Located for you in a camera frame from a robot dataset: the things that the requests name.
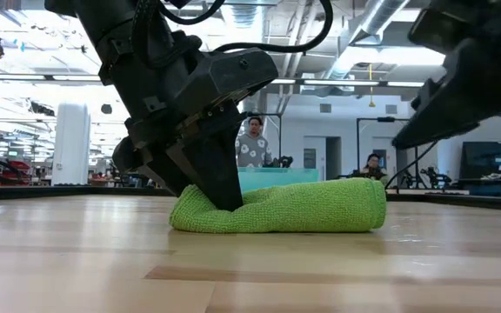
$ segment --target person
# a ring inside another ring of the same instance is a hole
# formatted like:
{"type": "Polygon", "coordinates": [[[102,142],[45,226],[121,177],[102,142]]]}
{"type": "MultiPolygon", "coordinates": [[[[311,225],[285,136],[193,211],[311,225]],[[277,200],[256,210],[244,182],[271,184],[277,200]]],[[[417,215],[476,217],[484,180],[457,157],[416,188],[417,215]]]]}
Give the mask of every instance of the person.
{"type": "Polygon", "coordinates": [[[251,117],[249,131],[235,141],[238,167],[263,167],[271,163],[271,150],[268,141],[261,135],[262,119],[251,117]]]}
{"type": "Polygon", "coordinates": [[[361,174],[369,176],[371,179],[379,180],[382,184],[388,183],[388,173],[379,166],[380,156],[372,153],[366,159],[366,165],[361,169],[361,174]]]}

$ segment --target man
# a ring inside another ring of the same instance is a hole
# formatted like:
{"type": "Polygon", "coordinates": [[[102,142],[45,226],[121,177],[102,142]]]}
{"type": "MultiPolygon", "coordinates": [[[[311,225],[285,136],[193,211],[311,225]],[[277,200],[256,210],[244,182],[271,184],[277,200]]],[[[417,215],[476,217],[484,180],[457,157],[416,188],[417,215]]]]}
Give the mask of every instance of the man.
{"type": "Polygon", "coordinates": [[[271,163],[268,141],[260,135],[262,125],[260,117],[251,117],[249,131],[235,141],[238,167],[263,167],[271,163]]]}

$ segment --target wooden table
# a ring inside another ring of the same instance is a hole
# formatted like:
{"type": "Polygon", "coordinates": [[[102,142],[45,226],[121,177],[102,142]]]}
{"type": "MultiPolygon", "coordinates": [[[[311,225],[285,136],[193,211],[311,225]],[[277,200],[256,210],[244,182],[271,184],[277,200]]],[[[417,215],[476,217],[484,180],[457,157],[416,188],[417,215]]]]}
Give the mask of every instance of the wooden table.
{"type": "Polygon", "coordinates": [[[501,312],[501,211],[389,203],[365,234],[172,230],[175,199],[0,202],[0,312],[501,312]]]}

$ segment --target woman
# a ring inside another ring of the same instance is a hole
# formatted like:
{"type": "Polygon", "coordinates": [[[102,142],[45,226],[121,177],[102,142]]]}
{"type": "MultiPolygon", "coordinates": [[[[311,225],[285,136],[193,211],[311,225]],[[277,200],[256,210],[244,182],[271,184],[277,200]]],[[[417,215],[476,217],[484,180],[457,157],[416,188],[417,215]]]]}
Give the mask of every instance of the woman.
{"type": "Polygon", "coordinates": [[[361,174],[364,174],[370,179],[379,180],[382,184],[386,185],[388,183],[388,173],[385,169],[378,166],[380,161],[380,156],[376,153],[372,153],[366,159],[366,165],[361,169],[361,174]]]}

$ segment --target dark hair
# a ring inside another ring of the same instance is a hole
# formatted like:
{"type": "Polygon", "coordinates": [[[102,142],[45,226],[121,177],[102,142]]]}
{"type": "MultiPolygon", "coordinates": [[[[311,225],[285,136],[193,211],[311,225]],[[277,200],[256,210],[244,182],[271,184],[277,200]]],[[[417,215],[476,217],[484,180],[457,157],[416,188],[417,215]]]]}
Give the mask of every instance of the dark hair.
{"type": "Polygon", "coordinates": [[[262,118],[260,118],[260,117],[251,117],[251,118],[249,118],[249,125],[251,124],[251,122],[252,122],[253,119],[256,119],[258,121],[258,123],[260,124],[260,126],[262,126],[262,118]]]}
{"type": "Polygon", "coordinates": [[[366,158],[366,165],[364,166],[365,168],[367,168],[369,166],[369,161],[373,158],[377,158],[378,160],[380,159],[380,156],[376,153],[370,153],[369,157],[366,158]]]}

